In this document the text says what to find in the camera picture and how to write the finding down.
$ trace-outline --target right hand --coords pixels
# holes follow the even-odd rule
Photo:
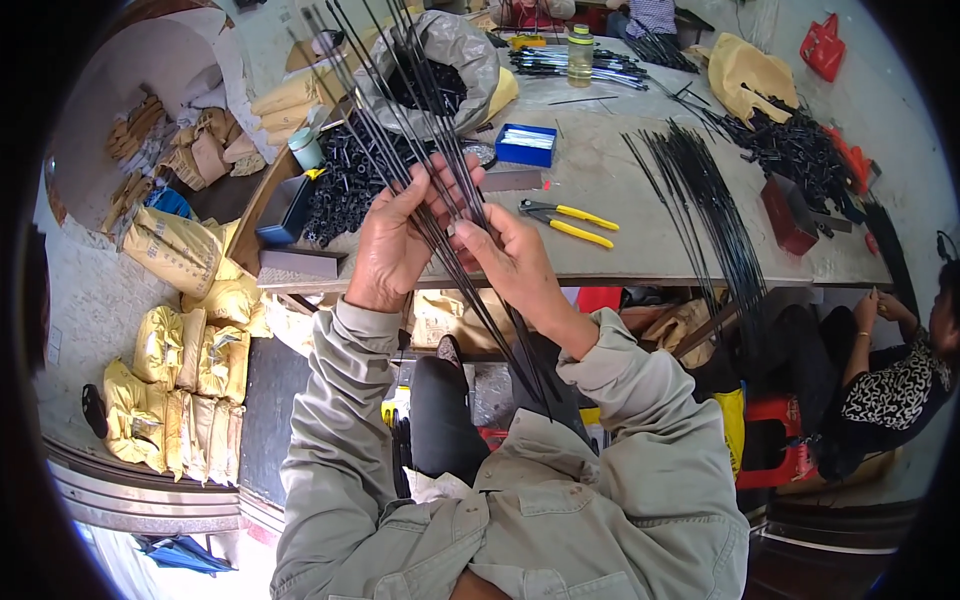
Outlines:
[[[484,204],[491,229],[503,242],[474,223],[461,219],[450,244],[468,272],[483,269],[501,298],[509,302],[541,334],[580,360],[599,338],[599,329],[564,297],[537,230],[521,223],[499,204]]]
[[[860,302],[853,308],[853,318],[856,319],[856,326],[860,331],[871,333],[874,330],[874,321],[876,320],[876,306],[880,300],[879,292],[874,288],[860,299]]]
[[[914,316],[895,296],[884,292],[877,293],[878,302],[876,305],[879,315],[887,321],[896,321],[899,323],[900,321],[909,320]]]

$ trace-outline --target workbench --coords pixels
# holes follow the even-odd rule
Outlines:
[[[599,37],[601,46],[631,55],[619,39]],[[509,67],[506,50],[500,50],[501,63]],[[699,75],[682,73],[656,65],[645,65],[650,75],[670,90],[690,84],[689,90],[711,103],[711,109],[725,113],[708,89],[706,69]],[[659,88],[637,91],[609,83],[594,82],[589,88],[574,88],[563,78],[532,79],[517,77],[519,97],[494,118],[494,128],[475,135],[492,141],[504,123],[520,123],[561,131],[553,167],[544,170],[549,190],[492,192],[487,202],[498,203],[516,212],[518,203],[529,198],[553,204],[581,208],[620,225],[620,231],[605,229],[597,233],[610,238],[614,248],[606,250],[555,229],[536,224],[543,238],[557,277],[565,286],[602,285],[695,285],[696,277],[684,247],[666,208],[655,195],[650,182],[620,137],[621,132],[667,131],[667,119],[694,128],[706,140],[741,218],[750,233],[756,257],[768,288],[783,286],[886,287],[891,280],[878,256],[864,242],[867,230],[853,226],[852,233],[837,231],[832,239],[821,236],[803,257],[788,256],[778,248],[770,221],[759,197],[765,178],[758,165],[742,158],[746,151],[721,139],[710,139],[699,119],[680,104],[670,100]],[[551,103],[580,98],[617,96],[615,99],[550,106]],[[641,152],[645,146],[635,140]],[[497,164],[495,169],[517,168]],[[326,250],[346,252],[341,274],[322,279],[303,273],[260,268],[256,253],[259,244],[253,224],[262,212],[264,195],[269,197],[276,185],[296,173],[296,162],[288,152],[281,153],[254,193],[244,214],[244,222],[228,249],[228,256],[257,277],[257,285],[278,294],[313,295],[347,289],[356,263],[359,233],[344,233]],[[578,227],[594,230],[577,220],[562,217]],[[694,215],[697,234],[703,246],[711,279],[725,285],[722,271],[699,218]],[[299,246],[310,248],[304,241]],[[478,283],[484,284],[482,275]],[[454,287],[436,259],[427,266],[419,288]]]

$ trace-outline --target red bag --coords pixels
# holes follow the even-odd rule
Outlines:
[[[834,12],[823,25],[816,21],[810,23],[810,31],[806,32],[804,43],[800,45],[800,58],[817,75],[832,83],[846,51],[847,44],[837,36],[837,14]]]

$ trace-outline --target blue umbrella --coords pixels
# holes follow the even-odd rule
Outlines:
[[[140,545],[140,552],[154,559],[160,567],[188,568],[207,575],[237,570],[224,559],[218,559],[207,552],[190,536],[133,538]]]

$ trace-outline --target patterned shirt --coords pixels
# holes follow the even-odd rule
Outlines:
[[[647,34],[676,34],[674,11],[673,0],[630,0],[627,35],[637,38]]]

